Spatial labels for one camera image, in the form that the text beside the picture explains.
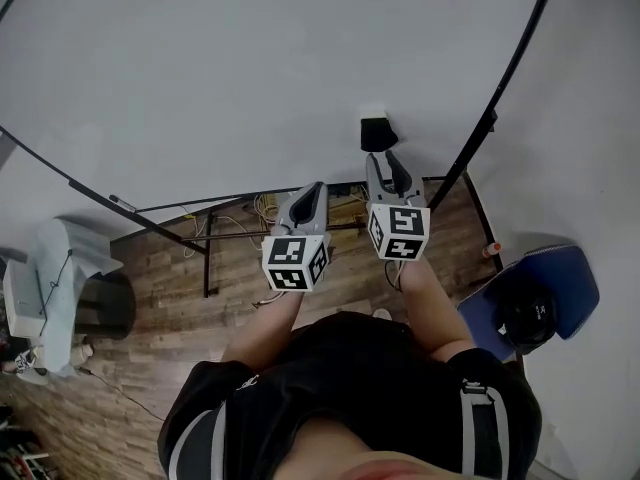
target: black t-shirt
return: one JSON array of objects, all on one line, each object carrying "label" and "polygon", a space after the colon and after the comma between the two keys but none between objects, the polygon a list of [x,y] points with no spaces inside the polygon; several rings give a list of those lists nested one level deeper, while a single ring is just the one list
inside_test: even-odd
[{"label": "black t-shirt", "polygon": [[[196,365],[162,427],[160,461],[168,471],[189,424],[226,400],[226,480],[271,478],[297,430],[314,416],[340,421],[372,450],[406,453],[460,472],[463,379],[502,396],[509,478],[523,479],[536,454],[541,416],[521,375],[481,349],[446,364],[434,361],[408,326],[347,312],[297,332],[276,364],[257,377],[236,361]],[[210,450],[209,440],[202,453]],[[208,467],[202,473],[209,478]]]}]

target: black bag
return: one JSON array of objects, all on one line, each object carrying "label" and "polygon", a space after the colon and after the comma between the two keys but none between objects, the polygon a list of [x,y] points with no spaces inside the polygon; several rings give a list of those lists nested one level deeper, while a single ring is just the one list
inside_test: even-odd
[{"label": "black bag", "polygon": [[531,279],[512,279],[498,304],[498,330],[521,354],[546,343],[556,332],[553,294]]}]

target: white cloth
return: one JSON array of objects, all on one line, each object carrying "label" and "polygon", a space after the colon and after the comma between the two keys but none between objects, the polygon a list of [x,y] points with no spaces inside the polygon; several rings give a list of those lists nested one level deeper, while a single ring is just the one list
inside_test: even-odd
[{"label": "white cloth", "polygon": [[101,272],[108,274],[122,267],[111,258],[109,239],[77,224],[53,219],[40,228],[27,265],[35,268],[42,300],[51,292],[68,251],[72,254],[62,270],[59,286],[46,306],[47,322],[42,331],[42,365],[50,372],[61,372],[69,364],[76,308],[87,279]]}]

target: metal frame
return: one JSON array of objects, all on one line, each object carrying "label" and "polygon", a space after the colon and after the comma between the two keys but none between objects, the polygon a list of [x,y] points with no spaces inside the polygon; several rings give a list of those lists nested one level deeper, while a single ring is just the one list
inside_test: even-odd
[{"label": "metal frame", "polygon": [[[471,136],[469,137],[464,147],[462,148],[462,151],[460,152],[455,162],[449,169],[449,172],[447,173],[447,175],[444,177],[442,185],[440,186],[440,188],[438,189],[438,191],[436,192],[436,194],[428,204],[428,207],[431,209],[431,211],[435,211],[438,208],[438,206],[440,205],[442,200],[445,198],[445,196],[449,193],[449,191],[451,190],[451,188],[453,187],[457,179],[460,177],[460,175],[466,171],[467,166],[469,165],[469,162],[471,161],[475,153],[478,151],[478,148],[482,145],[482,143],[484,142],[489,132],[493,130],[493,126],[498,118],[495,112],[495,107],[498,104],[498,101],[500,100],[500,98],[502,97],[502,94],[505,88],[507,87],[507,84],[511,80],[511,77],[515,73],[516,68],[518,67],[518,64],[520,63],[520,60],[522,59],[522,56],[524,55],[524,52],[526,51],[527,46],[531,41],[531,37],[535,32],[538,22],[540,21],[540,17],[542,16],[542,12],[544,11],[544,8],[548,1],[549,0],[536,0],[536,3],[533,7],[533,11],[531,12],[531,16],[529,17],[529,21],[527,22],[527,26],[525,27],[522,33],[520,41],[518,42],[518,46],[516,47],[513,57],[511,58],[511,61],[509,62],[509,65],[507,66],[507,69],[505,70],[500,80],[500,83],[498,84],[498,87],[496,88],[493,96],[489,100],[489,104],[487,105],[485,111],[480,117],[480,120],[478,121],[478,124],[476,125],[473,132],[471,133]],[[0,9],[0,20],[2,20],[2,18],[5,16],[5,14],[7,13],[9,7],[13,2],[14,0],[7,0],[5,2],[2,9]],[[109,199],[101,196],[100,194],[91,190],[89,187],[87,187],[86,185],[83,185],[79,181],[73,179],[71,176],[64,173],[62,170],[58,169],[55,165],[51,164],[50,162],[45,160],[43,157],[38,155],[35,151],[33,151],[32,149],[27,147],[25,144],[23,144],[14,135],[9,133],[4,127],[0,126],[0,132],[2,132],[3,136],[6,136],[16,146],[20,147],[21,149],[29,153],[33,158],[40,161],[49,169],[53,170],[54,172],[56,172],[57,174],[65,178],[72,189],[80,192],[81,194],[85,195],[89,199],[92,199],[96,203],[104,206],[105,208],[108,208],[109,210],[117,213],[118,215],[121,215],[122,217],[129,219],[130,221],[135,222],[136,224],[139,224],[140,226],[144,227],[149,231],[158,233],[159,235],[165,237],[167,240],[171,240],[175,243],[183,245],[184,247],[188,247],[189,249],[192,249],[204,255],[204,290],[203,290],[204,297],[208,297],[209,294],[211,293],[209,289],[209,276],[210,276],[210,269],[211,269],[211,260],[210,260],[211,241],[232,239],[232,238],[247,238],[251,236],[264,236],[269,234],[269,232],[256,231],[256,232],[247,232],[247,233],[230,233],[226,235],[212,235],[211,227],[213,225],[213,220],[215,219],[215,216],[213,215],[213,210],[208,209],[207,221],[205,224],[206,234],[198,238],[185,238],[175,233],[172,233],[171,231],[168,231],[167,229],[160,226],[159,224],[156,224],[155,222],[147,219],[146,217],[143,217],[141,213],[150,212],[154,210],[161,210],[166,208],[173,208],[176,206],[215,202],[215,201],[220,201],[224,199],[254,197],[255,195],[261,194],[261,193],[289,192],[289,191],[298,190],[299,188],[298,187],[298,188],[290,188],[290,189],[263,190],[261,192],[252,193],[252,194],[234,194],[230,196],[213,197],[209,199],[197,199],[193,201],[185,201],[182,203],[155,206],[155,207],[143,208],[140,210],[134,209],[134,211],[130,211],[123,208],[122,206],[119,206],[113,201],[110,201]],[[352,183],[338,184],[338,185],[352,185]],[[359,229],[362,227],[364,227],[364,224],[343,224],[341,226],[329,226],[328,229],[329,230]],[[194,242],[196,241],[205,241],[206,242],[205,247],[195,244]]]}]

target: black and white pattern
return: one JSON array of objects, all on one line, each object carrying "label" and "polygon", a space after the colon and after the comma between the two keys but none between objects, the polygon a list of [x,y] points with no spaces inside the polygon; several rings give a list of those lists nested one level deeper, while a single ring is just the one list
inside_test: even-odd
[{"label": "black and white pattern", "polygon": [[414,208],[391,208],[391,233],[424,235],[422,212]]},{"label": "black and white pattern", "polygon": [[389,240],[385,258],[397,258],[399,260],[415,260],[422,247],[420,240],[403,240],[392,238]]},{"label": "black and white pattern", "polygon": [[311,281],[313,284],[318,282],[324,267],[327,266],[327,252],[324,249],[324,244],[320,244],[320,247],[316,251],[311,263],[309,264],[309,270],[311,271]]},{"label": "black and white pattern", "polygon": [[376,251],[380,250],[382,247],[382,241],[384,240],[384,233],[382,228],[380,227],[380,223],[374,213],[371,216],[371,224],[369,224],[369,233],[371,233],[371,240],[373,240],[373,245],[376,248]]},{"label": "black and white pattern", "polygon": [[302,270],[269,270],[273,285],[278,290],[306,290],[307,282]]},{"label": "black and white pattern", "polygon": [[276,238],[273,241],[270,265],[300,265],[304,256],[304,238]]}]

